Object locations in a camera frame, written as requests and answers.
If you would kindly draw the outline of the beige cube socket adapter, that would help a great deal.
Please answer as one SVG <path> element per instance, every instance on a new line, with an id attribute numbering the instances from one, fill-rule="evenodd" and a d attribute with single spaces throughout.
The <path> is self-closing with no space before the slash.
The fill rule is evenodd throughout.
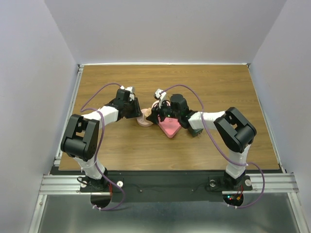
<path id="1" fill-rule="evenodd" d="M 141 112 L 143 113 L 144 117 L 148 117 L 151 115 L 152 109 L 151 108 L 142 109 Z"/>

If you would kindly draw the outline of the round pink power strip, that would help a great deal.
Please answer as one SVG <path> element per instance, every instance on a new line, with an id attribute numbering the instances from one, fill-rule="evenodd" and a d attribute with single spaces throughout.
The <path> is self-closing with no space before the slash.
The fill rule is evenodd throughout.
<path id="1" fill-rule="evenodd" d="M 151 125 L 153 125 L 151 121 L 148 121 L 146 119 L 145 115 L 137 117 L 137 123 L 142 127 L 150 127 Z"/>

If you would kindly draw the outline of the pink triangular power strip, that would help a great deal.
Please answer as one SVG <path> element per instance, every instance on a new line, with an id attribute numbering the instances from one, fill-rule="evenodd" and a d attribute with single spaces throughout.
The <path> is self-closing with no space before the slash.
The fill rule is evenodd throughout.
<path id="1" fill-rule="evenodd" d="M 165 118 L 162 122 L 160 121 L 158 125 L 168 138 L 173 138 L 181 129 L 178 120 L 170 117 Z"/>

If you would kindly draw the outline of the dark green plug adapter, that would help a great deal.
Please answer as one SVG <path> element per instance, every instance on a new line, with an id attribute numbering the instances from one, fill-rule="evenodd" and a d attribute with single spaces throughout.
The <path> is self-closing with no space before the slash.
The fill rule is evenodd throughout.
<path id="1" fill-rule="evenodd" d="M 192 137 L 197 137 L 202 133 L 203 129 L 190 129 Z"/>

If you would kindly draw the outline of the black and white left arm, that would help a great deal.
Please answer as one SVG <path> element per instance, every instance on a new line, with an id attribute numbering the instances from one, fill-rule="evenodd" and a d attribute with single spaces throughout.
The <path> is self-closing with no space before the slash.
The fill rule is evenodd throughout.
<path id="1" fill-rule="evenodd" d="M 73 158 L 85 172 L 85 177 L 79 178 L 82 188 L 90 187 L 93 190 L 104 191 L 108 187 L 107 169 L 97 161 L 99 131 L 104 127 L 122 118 L 137 118 L 142 116 L 138 98 L 133 86 L 121 86 L 116 97 L 98 110 L 86 115 L 73 114 L 67 123 L 60 149 Z"/>

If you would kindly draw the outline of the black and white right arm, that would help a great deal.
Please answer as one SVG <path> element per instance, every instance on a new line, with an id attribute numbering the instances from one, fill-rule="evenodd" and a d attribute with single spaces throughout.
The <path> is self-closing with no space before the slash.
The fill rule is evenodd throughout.
<path id="1" fill-rule="evenodd" d="M 257 134 L 246 117 L 235 107 L 214 113 L 194 111 L 188 107 L 183 95 L 173 94 L 167 99 L 167 93 L 161 89 L 156 91 L 154 98 L 157 102 L 152 106 L 151 114 L 146 117 L 148 121 L 158 125 L 168 117 L 174 118 L 193 136 L 197 136 L 204 129 L 218 131 L 229 149 L 228 156 L 223 154 L 228 161 L 224 172 L 224 185 L 228 189 L 238 187 L 245 175 L 248 151 Z"/>

